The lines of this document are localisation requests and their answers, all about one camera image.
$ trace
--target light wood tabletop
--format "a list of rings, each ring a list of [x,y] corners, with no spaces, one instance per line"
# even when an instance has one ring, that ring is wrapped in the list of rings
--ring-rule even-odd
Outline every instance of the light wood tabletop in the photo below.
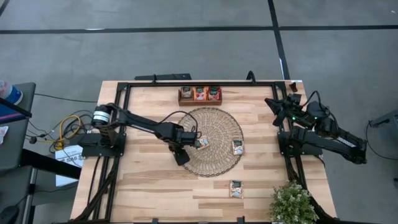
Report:
[[[103,82],[99,104],[114,102],[117,83]],[[305,102],[303,83],[297,83],[297,88]],[[201,107],[179,107],[178,89],[133,87],[128,110],[160,121],[173,111],[189,112]],[[122,95],[120,105],[123,105],[123,98]],[[247,222],[270,221],[272,188],[286,183],[287,171],[279,153],[278,128],[272,125],[275,116],[264,98],[272,98],[271,87],[223,87],[223,104],[215,107],[231,114],[241,126],[245,153],[233,169],[217,177],[198,177],[189,173],[175,163],[172,153],[161,140],[150,133],[127,128],[111,222],[151,222],[153,218],[160,222],[235,222],[241,216],[245,216]],[[175,114],[168,121],[177,123],[183,115]],[[335,217],[323,164],[314,156],[302,156],[302,160],[310,193],[329,215]],[[71,218],[77,217],[86,207],[95,162],[96,157],[84,161]],[[92,195],[97,189],[101,163],[102,159]],[[229,197],[230,180],[243,181],[243,199]],[[104,197],[100,218],[104,217],[105,207]]]

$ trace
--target black robotic arm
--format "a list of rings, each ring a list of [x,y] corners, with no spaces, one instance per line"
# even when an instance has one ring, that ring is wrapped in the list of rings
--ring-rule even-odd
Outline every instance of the black robotic arm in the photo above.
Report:
[[[97,106],[91,125],[101,133],[101,144],[108,147],[117,144],[118,134],[114,129],[120,126],[129,126],[154,134],[158,139],[169,145],[169,150],[173,153],[175,161],[179,166],[184,165],[190,160],[183,147],[195,146],[198,136],[197,123],[196,126],[192,127],[191,131],[185,131],[181,125],[163,121],[156,122],[143,118],[142,116],[130,113],[128,110],[121,109],[114,103]]]
[[[307,105],[314,93],[318,95],[319,101]],[[299,94],[290,94],[286,99],[279,101],[266,98],[266,103],[277,115],[273,125],[279,126],[288,117],[293,123],[301,126],[293,126],[287,139],[289,145],[295,149],[309,144],[341,154],[355,164],[365,164],[366,141],[341,129],[330,110],[320,103],[318,92],[314,93],[303,106],[300,106]]]

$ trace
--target concrete floor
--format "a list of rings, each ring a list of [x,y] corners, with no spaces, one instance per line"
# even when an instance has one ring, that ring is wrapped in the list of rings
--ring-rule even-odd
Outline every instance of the concrete floor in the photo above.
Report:
[[[280,26],[398,24],[395,0],[275,0]],[[175,26],[269,26],[267,1],[11,0],[0,29],[88,29]],[[398,30],[281,32],[290,77],[307,94],[318,90],[339,125],[364,138],[369,119],[397,109]],[[103,80],[153,73],[191,73],[193,79],[281,79],[273,31],[150,34],[0,35],[0,77],[36,82],[37,93],[95,100]],[[35,97],[32,122],[50,129],[94,105]],[[369,130],[379,153],[398,158],[389,126]],[[48,154],[48,147],[26,144]],[[356,166],[325,153],[326,172],[343,220],[396,223],[398,162],[368,150]],[[40,206],[35,223],[64,222],[64,203]],[[56,208],[58,212],[49,212]]]

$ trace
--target yellow cable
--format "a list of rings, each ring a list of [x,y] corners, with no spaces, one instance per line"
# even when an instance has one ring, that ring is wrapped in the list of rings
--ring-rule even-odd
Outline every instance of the yellow cable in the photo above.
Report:
[[[63,128],[63,123],[64,123],[66,120],[70,119],[70,118],[76,118],[77,120],[79,120],[79,125],[78,125],[79,128],[77,128],[74,132],[72,132],[71,135],[69,135],[69,136],[67,136],[67,137],[65,136],[65,139],[74,137],[74,135],[77,134],[77,132],[79,132],[79,130],[80,130],[80,128],[81,128],[81,119],[79,118],[79,116],[77,116],[77,115],[71,115],[71,116],[68,116],[68,117],[66,117],[65,119],[63,119],[63,120],[61,121],[61,123],[60,123],[60,139],[59,139],[58,141],[54,141],[54,142],[56,142],[55,145],[54,145],[54,148],[55,148],[55,150],[57,150],[57,151],[63,149],[63,143],[62,143],[62,141],[63,141],[63,139],[62,139],[62,128]]]
[[[65,122],[66,120],[71,119],[71,118],[76,118],[77,120],[79,120],[79,125],[78,125],[79,127],[78,127],[76,130],[74,130],[74,132],[72,132],[71,135],[69,135],[69,136],[67,136],[67,137],[65,136],[64,139],[69,139],[69,138],[74,137],[74,135],[77,134],[77,132],[79,132],[79,130],[80,130],[80,128],[81,128],[81,125],[82,125],[81,119],[80,119],[80,117],[77,116],[77,115],[68,116],[68,117],[66,117],[65,119],[63,119],[63,120],[61,121],[61,123],[60,123],[60,139],[58,139],[58,140],[37,141],[37,142],[41,142],[41,143],[55,143],[55,145],[54,145],[55,150],[56,150],[56,151],[62,150],[62,149],[63,149],[63,143],[62,143],[62,141],[64,140],[64,139],[62,139],[62,128],[63,128],[63,124],[64,124],[64,122]]]

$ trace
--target woven placemat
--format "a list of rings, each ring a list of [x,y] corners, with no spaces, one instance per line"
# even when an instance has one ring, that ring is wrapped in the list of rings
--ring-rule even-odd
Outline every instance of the woven placemat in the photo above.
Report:
[[[241,156],[233,154],[233,140],[243,141],[243,132],[238,122],[227,112],[217,108],[199,108],[190,112],[198,121],[198,131],[207,136],[210,145],[204,149],[185,146],[190,161],[184,168],[202,177],[214,177],[232,169]],[[195,121],[185,115],[179,122],[185,130],[191,130]]]

